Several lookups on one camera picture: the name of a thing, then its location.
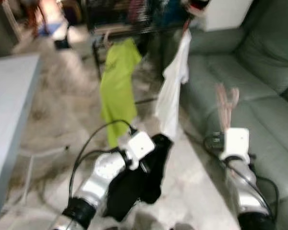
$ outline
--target white cloth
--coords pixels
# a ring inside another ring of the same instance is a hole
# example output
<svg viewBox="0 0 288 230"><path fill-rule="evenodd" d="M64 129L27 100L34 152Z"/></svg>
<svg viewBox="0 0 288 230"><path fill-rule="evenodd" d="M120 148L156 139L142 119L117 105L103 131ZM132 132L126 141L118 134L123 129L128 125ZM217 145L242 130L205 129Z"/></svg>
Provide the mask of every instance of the white cloth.
<svg viewBox="0 0 288 230"><path fill-rule="evenodd" d="M180 84L189 79L188 54L191 41L190 30L183 34L176 56L164 70L165 78L158 96L155 116L160 121L160 131L173 141L178 128Z"/></svg>

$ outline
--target grey leather sofa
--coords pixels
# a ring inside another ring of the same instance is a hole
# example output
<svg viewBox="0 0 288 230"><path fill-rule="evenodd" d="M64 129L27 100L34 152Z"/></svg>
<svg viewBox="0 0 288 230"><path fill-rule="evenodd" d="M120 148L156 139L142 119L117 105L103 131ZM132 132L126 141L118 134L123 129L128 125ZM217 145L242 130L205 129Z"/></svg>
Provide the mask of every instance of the grey leather sofa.
<svg viewBox="0 0 288 230"><path fill-rule="evenodd" d="M232 126L250 130L257 173L280 191L277 229L288 230L288 0L255 0L238 29L191 32L190 79L180 103L194 126L209 135L220 130L215 84L239 87ZM179 36L163 38L166 66ZM272 187L260 184L260 189L273 208Z"/></svg>

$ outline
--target person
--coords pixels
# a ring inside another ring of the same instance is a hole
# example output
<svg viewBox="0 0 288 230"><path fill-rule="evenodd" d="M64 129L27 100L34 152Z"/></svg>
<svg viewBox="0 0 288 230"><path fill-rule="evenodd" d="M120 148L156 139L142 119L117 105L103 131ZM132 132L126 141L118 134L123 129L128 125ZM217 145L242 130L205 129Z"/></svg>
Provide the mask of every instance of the person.
<svg viewBox="0 0 288 230"><path fill-rule="evenodd" d="M36 11L39 9L41 15L42 15L42 20L44 24L44 31L46 34L49 34L49 30L47 27L47 20L46 20L46 15L43 10L43 7L41 6L40 0L21 0L21 2L25 5L29 23L28 27L32 27L32 35L34 38L38 37L38 29L37 29L37 21L36 21Z"/></svg>

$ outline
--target marble floor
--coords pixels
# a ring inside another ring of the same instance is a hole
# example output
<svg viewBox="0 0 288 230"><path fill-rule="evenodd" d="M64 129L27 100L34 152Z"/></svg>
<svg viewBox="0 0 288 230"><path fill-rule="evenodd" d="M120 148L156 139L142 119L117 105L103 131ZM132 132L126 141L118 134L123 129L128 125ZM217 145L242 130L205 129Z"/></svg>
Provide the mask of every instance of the marble floor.
<svg viewBox="0 0 288 230"><path fill-rule="evenodd" d="M31 40L24 34L15 54L38 52L42 69L31 113L21 141L21 151L38 154L62 146L67 153L36 161L26 206L19 203L28 157L18 156L10 181L5 214L0 230L45 230L65 207L67 182L76 153L93 130L103 124L100 117L99 80L91 56L89 34L85 27L70 31L73 49L57 51L51 37ZM157 96L161 80L155 67L144 58L133 74L135 100ZM154 103L137 106L136 124L149 134L158 132L153 118ZM180 118L189 127L187 117ZM223 175L218 166L192 138L180 130L167 164L163 194L155 205L137 204L121 224L96 217L90 229L119 226L137 230L237 230L227 206ZM88 146L107 147L103 131ZM91 161L80 169L79 184L90 172Z"/></svg>

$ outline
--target hanging clothes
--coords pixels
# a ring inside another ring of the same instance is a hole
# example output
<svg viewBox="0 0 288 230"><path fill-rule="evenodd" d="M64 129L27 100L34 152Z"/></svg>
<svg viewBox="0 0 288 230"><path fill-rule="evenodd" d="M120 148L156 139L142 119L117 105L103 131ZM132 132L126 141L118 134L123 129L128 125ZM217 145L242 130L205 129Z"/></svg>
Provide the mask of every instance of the hanging clothes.
<svg viewBox="0 0 288 230"><path fill-rule="evenodd" d="M163 72L165 80L156 104L155 115L160 121L160 130L173 141L178 128L180 84L185 84L189 79L190 41L191 33L187 29L181 38L176 56Z"/></svg>
<svg viewBox="0 0 288 230"><path fill-rule="evenodd" d="M100 84L101 113L105 122L124 119L131 123L137 116L131 76L140 60L141 55L132 38L114 44L108 50ZM117 146L118 138L124 135L127 129L124 123L108 126L109 145Z"/></svg>

